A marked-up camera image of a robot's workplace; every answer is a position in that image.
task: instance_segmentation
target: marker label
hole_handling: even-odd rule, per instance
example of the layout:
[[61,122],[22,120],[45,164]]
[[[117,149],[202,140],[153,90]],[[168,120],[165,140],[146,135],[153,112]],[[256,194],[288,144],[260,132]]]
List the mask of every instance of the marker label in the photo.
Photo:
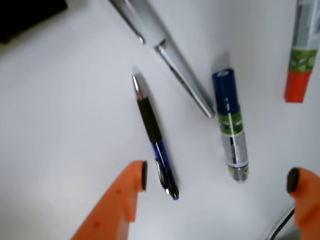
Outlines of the marker label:
[[240,168],[248,164],[248,152],[241,113],[218,115],[221,138],[229,166]]

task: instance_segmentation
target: pen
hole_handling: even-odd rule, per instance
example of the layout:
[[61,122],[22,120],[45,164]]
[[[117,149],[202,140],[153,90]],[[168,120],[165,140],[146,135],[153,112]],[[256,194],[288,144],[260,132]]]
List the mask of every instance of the pen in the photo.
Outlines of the pen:
[[141,113],[141,117],[148,134],[149,140],[155,154],[155,162],[157,164],[160,183],[166,194],[171,195],[173,200],[179,199],[179,190],[172,173],[169,158],[162,140],[162,135],[157,123],[157,119],[152,110],[144,79],[141,74],[132,76],[133,87],[136,95],[136,101]]
[[146,0],[109,0],[142,44],[148,43],[168,65],[186,92],[208,118],[215,112],[195,84],[193,75],[184,64],[164,26]]

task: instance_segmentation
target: marker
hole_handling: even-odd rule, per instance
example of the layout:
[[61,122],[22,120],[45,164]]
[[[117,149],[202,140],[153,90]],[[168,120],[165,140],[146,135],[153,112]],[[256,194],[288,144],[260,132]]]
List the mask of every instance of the marker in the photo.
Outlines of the marker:
[[303,103],[320,42],[320,0],[298,0],[288,81],[287,103]]
[[212,80],[226,164],[232,178],[244,183],[249,174],[249,160],[235,73],[225,69],[213,74]]

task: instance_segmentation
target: white surface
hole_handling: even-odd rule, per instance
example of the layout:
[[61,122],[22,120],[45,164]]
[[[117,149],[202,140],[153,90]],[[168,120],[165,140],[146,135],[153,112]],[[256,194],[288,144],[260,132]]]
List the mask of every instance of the white surface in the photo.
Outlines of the white surface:
[[[151,1],[201,85],[230,53],[249,178],[228,174],[217,118],[207,119],[106,0],[90,0],[23,34],[0,56],[0,239],[70,238],[132,160],[148,160],[130,240],[256,240],[293,203],[293,166],[320,174],[320,61],[303,104],[283,100],[294,0]],[[135,101],[139,68],[161,116],[180,184],[161,189]]]

